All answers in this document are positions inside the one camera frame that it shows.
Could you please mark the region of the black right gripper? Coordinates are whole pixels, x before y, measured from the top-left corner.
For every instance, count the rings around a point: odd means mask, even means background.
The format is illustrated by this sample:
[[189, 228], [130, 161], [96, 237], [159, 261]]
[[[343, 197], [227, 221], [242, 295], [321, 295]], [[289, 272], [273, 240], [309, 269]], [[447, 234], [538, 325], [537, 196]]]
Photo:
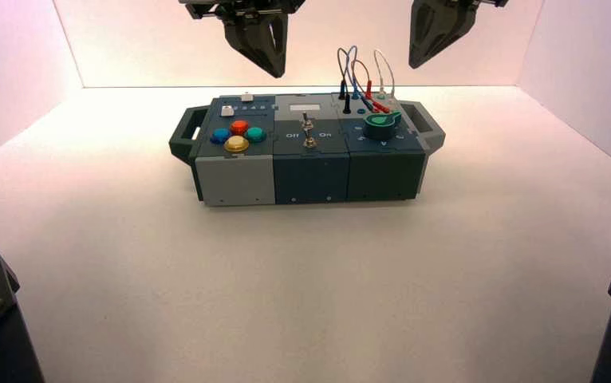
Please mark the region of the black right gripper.
[[408, 63], [418, 69], [467, 34], [479, 4], [504, 7], [508, 0], [414, 1], [411, 8]]

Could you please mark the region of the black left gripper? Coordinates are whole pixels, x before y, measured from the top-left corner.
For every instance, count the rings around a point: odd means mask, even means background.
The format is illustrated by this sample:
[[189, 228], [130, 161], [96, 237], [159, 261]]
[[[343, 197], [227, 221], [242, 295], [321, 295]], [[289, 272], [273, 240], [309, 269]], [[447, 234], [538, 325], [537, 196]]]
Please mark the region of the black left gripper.
[[209, 17], [229, 20], [223, 23], [229, 45], [276, 78], [285, 72], [287, 14], [296, 13], [304, 3], [304, 0], [179, 0], [195, 20]]

